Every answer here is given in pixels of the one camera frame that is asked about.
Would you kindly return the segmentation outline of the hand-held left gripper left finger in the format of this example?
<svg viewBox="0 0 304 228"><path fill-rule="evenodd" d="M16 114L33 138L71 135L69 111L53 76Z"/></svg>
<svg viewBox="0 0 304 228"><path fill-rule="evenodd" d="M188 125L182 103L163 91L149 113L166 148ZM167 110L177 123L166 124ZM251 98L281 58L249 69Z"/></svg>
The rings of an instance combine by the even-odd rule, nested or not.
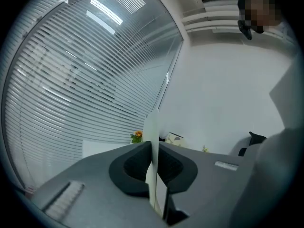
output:
<svg viewBox="0 0 304 228"><path fill-rule="evenodd" d="M134 144L133 149L114 159L109 166L109 176L114 185L123 193L148 198L149 185L146 183L147 170L152 162L150 141Z"/></svg>

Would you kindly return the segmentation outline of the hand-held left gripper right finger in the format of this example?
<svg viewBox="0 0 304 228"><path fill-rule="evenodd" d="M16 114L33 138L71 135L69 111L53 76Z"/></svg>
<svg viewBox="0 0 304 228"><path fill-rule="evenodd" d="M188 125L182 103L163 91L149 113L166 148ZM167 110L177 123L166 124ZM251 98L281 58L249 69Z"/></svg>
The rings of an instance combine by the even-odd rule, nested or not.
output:
<svg viewBox="0 0 304 228"><path fill-rule="evenodd" d="M159 142L157 173L169 194L185 192L198 174L196 163L174 151L166 142Z"/></svg>

